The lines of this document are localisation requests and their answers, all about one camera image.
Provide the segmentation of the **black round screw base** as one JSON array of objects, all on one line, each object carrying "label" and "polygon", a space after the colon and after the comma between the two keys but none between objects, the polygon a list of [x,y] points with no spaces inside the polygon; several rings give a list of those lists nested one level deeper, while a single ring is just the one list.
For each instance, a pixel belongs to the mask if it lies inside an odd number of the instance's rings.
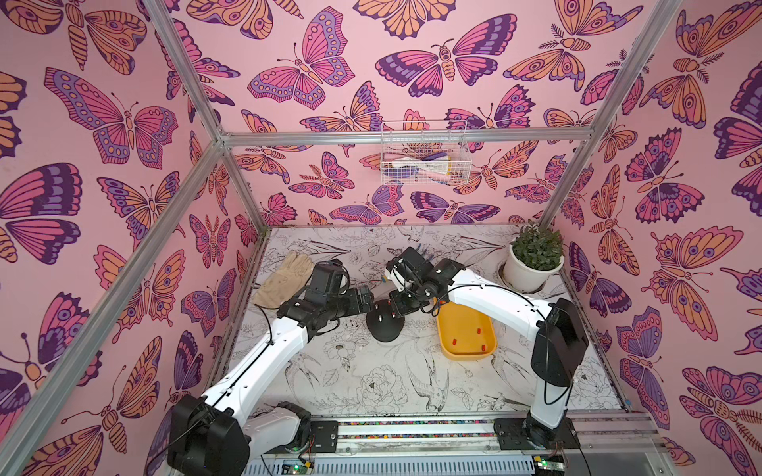
[{"label": "black round screw base", "polygon": [[405,326],[405,317],[395,311],[391,301],[379,299],[371,305],[365,322],[372,337],[382,343],[396,340]]}]

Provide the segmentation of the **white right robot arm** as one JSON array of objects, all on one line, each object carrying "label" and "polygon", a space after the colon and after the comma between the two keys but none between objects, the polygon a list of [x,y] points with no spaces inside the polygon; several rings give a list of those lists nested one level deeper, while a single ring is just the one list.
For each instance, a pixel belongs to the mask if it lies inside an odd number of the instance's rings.
[{"label": "white right robot arm", "polygon": [[479,311],[532,344],[536,392],[526,418],[528,428],[557,430],[567,416],[573,380],[583,363],[589,338],[575,305],[563,299],[531,299],[481,277],[457,261],[432,264],[414,248],[385,266],[394,284],[385,317],[400,319],[429,303],[454,303]]}]

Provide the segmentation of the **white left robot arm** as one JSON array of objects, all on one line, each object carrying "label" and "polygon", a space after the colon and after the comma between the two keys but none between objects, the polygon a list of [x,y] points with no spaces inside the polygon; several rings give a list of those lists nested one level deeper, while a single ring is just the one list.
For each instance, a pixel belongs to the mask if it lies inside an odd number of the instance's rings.
[{"label": "white left robot arm", "polygon": [[306,283],[277,309],[268,333],[202,396],[186,396],[172,413],[164,454],[184,475],[240,475],[253,458],[311,444],[311,415],[283,402],[259,416],[255,407],[276,376],[331,322],[371,310],[373,295],[351,287],[341,261],[317,263]]}]

